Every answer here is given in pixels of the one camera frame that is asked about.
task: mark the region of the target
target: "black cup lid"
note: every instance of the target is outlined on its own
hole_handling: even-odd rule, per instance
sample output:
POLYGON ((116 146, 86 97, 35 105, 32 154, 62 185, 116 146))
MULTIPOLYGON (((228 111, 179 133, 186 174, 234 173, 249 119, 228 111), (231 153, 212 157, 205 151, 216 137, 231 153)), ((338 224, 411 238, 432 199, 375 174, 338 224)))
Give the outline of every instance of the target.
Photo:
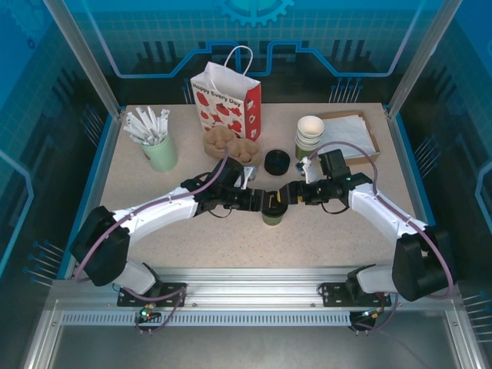
POLYGON ((277 200, 277 192, 276 191, 271 191, 267 192, 268 196, 268 208, 263 209, 261 213, 263 215, 266 215, 267 217, 280 217, 285 214, 287 211, 288 205, 281 203, 277 200))
POLYGON ((272 150, 264 157, 264 169, 271 175, 284 175, 289 169, 291 158, 282 150, 272 150))

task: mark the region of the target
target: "gear logo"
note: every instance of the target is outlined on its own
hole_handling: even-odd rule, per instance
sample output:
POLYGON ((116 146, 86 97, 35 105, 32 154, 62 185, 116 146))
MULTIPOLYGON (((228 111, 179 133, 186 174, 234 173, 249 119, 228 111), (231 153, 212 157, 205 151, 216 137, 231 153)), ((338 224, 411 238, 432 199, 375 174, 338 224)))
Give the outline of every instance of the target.
POLYGON ((232 22, 256 27, 259 23, 277 21, 278 15, 285 15, 286 8, 294 5, 294 0, 218 0, 222 15, 228 15, 232 22))
POLYGON ((29 38, 42 30, 45 23, 42 0, 0 0, 0 12, 5 10, 29 38))

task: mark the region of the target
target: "blue edge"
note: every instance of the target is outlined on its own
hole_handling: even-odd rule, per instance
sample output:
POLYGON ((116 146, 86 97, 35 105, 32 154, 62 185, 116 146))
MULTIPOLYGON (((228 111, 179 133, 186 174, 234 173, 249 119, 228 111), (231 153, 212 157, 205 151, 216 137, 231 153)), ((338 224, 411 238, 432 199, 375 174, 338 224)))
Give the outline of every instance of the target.
MULTIPOLYGON (((94 161, 92 162, 92 167, 91 167, 91 171, 89 172, 87 183, 85 185, 84 194, 82 195, 81 203, 78 207, 77 215, 75 216, 74 225, 73 228, 71 229, 70 237, 68 238, 68 245, 70 245, 73 242, 75 235, 78 233, 78 230, 81 227, 82 217, 85 213, 85 208, 87 207, 89 195, 91 194, 92 185, 94 184, 95 175, 98 171, 99 163, 101 162, 102 152, 106 143, 106 139, 108 137, 109 128, 111 127, 111 122, 112 122, 112 118, 111 116, 108 116, 108 119, 106 120, 106 124, 105 124, 105 129, 102 132, 102 137, 101 140, 99 141, 98 150, 96 151, 94 161)), ((408 156, 408 160, 410 162, 412 173, 415 177, 415 181, 417 182, 417 190, 419 192, 422 203, 424 205, 424 212, 425 215, 427 216, 427 223, 429 225, 435 225, 436 222, 434 220, 434 215, 432 214, 431 205, 429 204, 429 200, 427 198, 427 194, 424 189, 424 183, 422 182, 421 175, 417 169, 417 162, 415 161, 414 153, 412 152, 410 141, 408 140, 407 132, 405 131, 403 120, 401 119, 400 114, 397 115, 396 122, 398 124, 398 129, 400 130, 401 133, 401 137, 403 140, 406 154, 408 156)), ((65 279, 65 273, 67 271, 68 264, 70 262, 70 257, 71 257, 70 251, 68 250, 67 247, 67 250, 65 251, 65 254, 63 255, 63 259, 61 261, 61 266, 60 266, 60 270, 58 271, 57 279, 65 279)))

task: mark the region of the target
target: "gift bag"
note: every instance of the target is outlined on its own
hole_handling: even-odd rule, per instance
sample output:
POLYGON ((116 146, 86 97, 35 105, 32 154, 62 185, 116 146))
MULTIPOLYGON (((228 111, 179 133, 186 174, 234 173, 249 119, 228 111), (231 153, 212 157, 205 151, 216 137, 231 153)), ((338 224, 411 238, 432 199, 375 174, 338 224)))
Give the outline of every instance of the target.
POLYGON ((223 125, 239 138, 255 141, 261 133, 261 85, 246 77, 253 51, 243 45, 232 49, 224 65, 207 63, 205 70, 191 79, 194 103, 205 131, 223 125), (237 48, 246 48, 251 53, 244 73, 237 73, 227 64, 237 48))

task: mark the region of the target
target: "white tabletop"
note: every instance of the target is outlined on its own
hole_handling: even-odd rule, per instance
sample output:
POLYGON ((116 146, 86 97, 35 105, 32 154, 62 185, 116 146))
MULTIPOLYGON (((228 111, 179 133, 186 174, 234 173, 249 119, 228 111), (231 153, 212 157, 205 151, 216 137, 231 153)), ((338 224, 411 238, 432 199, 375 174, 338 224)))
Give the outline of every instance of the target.
MULTIPOLYGON (((203 132, 194 105, 159 105, 171 111, 169 130, 178 150, 178 165, 168 173, 150 168, 141 149, 121 130, 108 173, 101 204, 109 210, 127 208, 162 196, 183 180, 217 164, 203 149, 203 132)), ((263 166, 251 188, 277 190, 301 178, 294 169, 294 137, 299 118, 328 111, 362 110, 379 144, 376 161, 378 187, 393 202, 414 213, 381 104, 263 104, 262 133, 258 143, 263 156, 280 148, 291 156, 289 172, 269 175, 263 166)), ((372 178, 371 166, 356 165, 352 173, 372 178)), ((328 210, 342 207, 331 201, 328 210)), ((227 214, 222 208, 218 214, 227 214)), ((263 223, 260 213, 233 211, 227 219, 202 214, 179 221, 143 238, 130 250, 130 258, 153 267, 285 268, 341 266, 391 261, 394 245, 353 211, 325 214, 321 207, 291 206, 275 227, 263 223)))

